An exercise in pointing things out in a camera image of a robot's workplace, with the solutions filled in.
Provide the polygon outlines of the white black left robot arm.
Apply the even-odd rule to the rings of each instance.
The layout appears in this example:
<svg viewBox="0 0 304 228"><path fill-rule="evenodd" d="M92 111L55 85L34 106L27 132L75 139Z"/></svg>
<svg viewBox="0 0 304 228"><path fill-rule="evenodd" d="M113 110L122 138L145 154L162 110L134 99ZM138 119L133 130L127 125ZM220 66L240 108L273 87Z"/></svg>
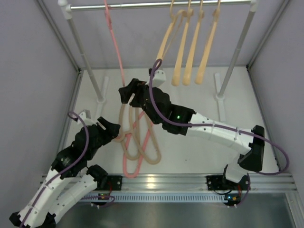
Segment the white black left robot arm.
<svg viewBox="0 0 304 228"><path fill-rule="evenodd" d="M84 125L71 145L60 151L38 191L21 211L11 214L18 228L54 228L62 216L95 189L107 185L108 173L99 165L90 166L86 174L68 191L64 188L87 167L96 152L119 134L121 126L99 117L97 123Z"/></svg>

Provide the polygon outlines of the pink thick hanger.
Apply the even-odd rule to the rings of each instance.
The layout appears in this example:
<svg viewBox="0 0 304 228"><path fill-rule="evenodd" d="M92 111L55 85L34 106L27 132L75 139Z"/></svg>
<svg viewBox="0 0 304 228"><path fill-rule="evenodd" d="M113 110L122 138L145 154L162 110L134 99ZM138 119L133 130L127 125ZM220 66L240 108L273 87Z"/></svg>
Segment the pink thick hanger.
<svg viewBox="0 0 304 228"><path fill-rule="evenodd" d="M143 117L143 113L141 111L140 112L140 120L141 120L142 117ZM131 140L133 140L133 138L131 138L130 136L127 136L124 139L124 142L126 142L126 145L127 145L127 149L129 149ZM135 160L137 162L137 164L136 164L136 167L135 167L135 169L132 173L130 173L128 171L128 166L127 166L128 161L131 161L131 160L127 159L126 156L123 154L123 174L124 174L125 177L127 177L129 179L136 178L138 176L139 172L140 172L142 162L144 161L144 159L142 158L142 156L140 156L139 159Z"/></svg>
<svg viewBox="0 0 304 228"><path fill-rule="evenodd" d="M116 55L117 55L117 60L118 60L118 64L119 64L119 68L120 68L120 73L121 73L121 80L122 80L122 85L125 86L125 75L124 75L124 69L123 69L123 65L122 65L122 59L121 59L121 55L120 55L120 51L117 45L117 41L114 35L114 31L113 31L113 26L112 26L112 19L111 19L111 15L110 15L110 7L107 4L107 0L104 0L104 5L105 5L105 18L107 21L107 25L111 34L111 38L114 44L114 48L116 51Z"/></svg>

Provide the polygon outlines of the cream hanger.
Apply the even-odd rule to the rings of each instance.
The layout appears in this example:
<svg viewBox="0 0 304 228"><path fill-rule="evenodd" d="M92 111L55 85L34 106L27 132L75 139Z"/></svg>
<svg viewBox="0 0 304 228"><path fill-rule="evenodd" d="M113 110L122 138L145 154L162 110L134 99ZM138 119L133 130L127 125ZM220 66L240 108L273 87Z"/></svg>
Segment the cream hanger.
<svg viewBox="0 0 304 228"><path fill-rule="evenodd" d="M193 65L193 60L194 60L194 55L195 55L195 49L196 49L196 44L199 36L199 31L200 31L200 25L202 22L202 19L204 18L204 10L203 10L203 0L200 1L200 8L199 8L199 15L198 15L198 21L196 24L196 28L194 31L193 35L193 40L190 46L188 58L187 58L187 63L185 66L185 72L183 76L183 85L188 86L191 82L191 75L192 75L192 65Z"/></svg>
<svg viewBox="0 0 304 228"><path fill-rule="evenodd" d="M170 18L171 18L171 23L169 24L167 31L164 35L164 38L162 40L162 43L160 45L158 54L156 56L157 59L162 59L164 60L169 48L171 47L172 42L174 41L182 23L183 20L186 16L186 11L185 10L179 10L177 13L173 13L173 5L175 3L175 0L171 1L170 4Z"/></svg>
<svg viewBox="0 0 304 228"><path fill-rule="evenodd" d="M199 68L197 71L196 78L195 78L195 83L198 85L202 84L203 79L204 79L207 63L209 60L210 51L211 51L212 44L213 44L213 39L214 39L214 36L216 33L218 20L219 20L219 16L220 16L220 5L221 5L221 0L218 0L217 7L212 14L213 21L212 21L212 24L210 27L209 37L206 41L204 53L203 53L203 56L202 56L202 59L201 59L201 62L200 62L200 65L199 65Z"/></svg>
<svg viewBox="0 0 304 228"><path fill-rule="evenodd" d="M177 54L177 59L176 59L176 63L175 63L175 67L174 67L174 72L173 72L173 77L172 77L172 81L171 84L173 86L178 86L180 83L180 77L181 77L181 66L182 66L182 60L183 60L183 54L184 54L184 50L185 50L185 44L186 44L186 39L187 39L187 33L188 33L188 29L189 29L189 23L190 23L190 19L193 16L193 9L191 8L191 0L188 1L188 9L186 12L186 22L185 22L185 27L183 30L183 34L182 34L182 38L181 38L181 42L180 42L180 47L179 47L179 51Z"/></svg>

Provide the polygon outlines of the beige thick hanger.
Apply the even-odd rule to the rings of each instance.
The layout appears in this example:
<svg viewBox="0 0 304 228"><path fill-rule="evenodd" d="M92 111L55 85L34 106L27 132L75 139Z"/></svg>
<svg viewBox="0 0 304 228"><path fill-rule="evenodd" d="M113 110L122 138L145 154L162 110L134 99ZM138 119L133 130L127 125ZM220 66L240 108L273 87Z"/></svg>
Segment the beige thick hanger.
<svg viewBox="0 0 304 228"><path fill-rule="evenodd" d="M133 142L137 148L139 156L151 165L156 165L161 161L161 150L153 129L153 123L147 116L143 113L144 120L146 121L147 132L144 137L143 142L141 141L141 127L140 127L140 111L139 108L133 108L129 106L129 124L130 133L132 134Z"/></svg>
<svg viewBox="0 0 304 228"><path fill-rule="evenodd" d="M139 108L132 108L129 106L129 125L130 129L127 131L123 130L123 117L124 117L124 110L126 105L121 105L120 112L119 112L119 118L118 122L121 126L119 130L119 135L114 139L114 141L117 143L120 143L123 149L123 153L126 156L127 159L131 161L135 161L140 158L141 155L141 146L140 146L140 129L136 130L136 127L140 127L140 115L139 115ZM127 149L126 142L124 142L124 139L130 136L133 138L136 148L137 148L137 154L132 156Z"/></svg>

